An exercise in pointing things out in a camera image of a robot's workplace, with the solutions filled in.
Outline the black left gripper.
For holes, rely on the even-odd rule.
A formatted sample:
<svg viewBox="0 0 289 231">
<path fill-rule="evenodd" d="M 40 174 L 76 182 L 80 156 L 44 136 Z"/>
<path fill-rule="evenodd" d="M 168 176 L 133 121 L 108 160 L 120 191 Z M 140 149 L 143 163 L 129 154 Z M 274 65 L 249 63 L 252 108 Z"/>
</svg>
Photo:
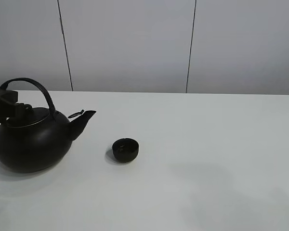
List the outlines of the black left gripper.
<svg viewBox="0 0 289 231">
<path fill-rule="evenodd" d="M 31 105 L 17 102 L 17 91 L 0 89 L 0 123 L 5 123 L 8 118 L 23 118 L 32 110 Z"/>
</svg>

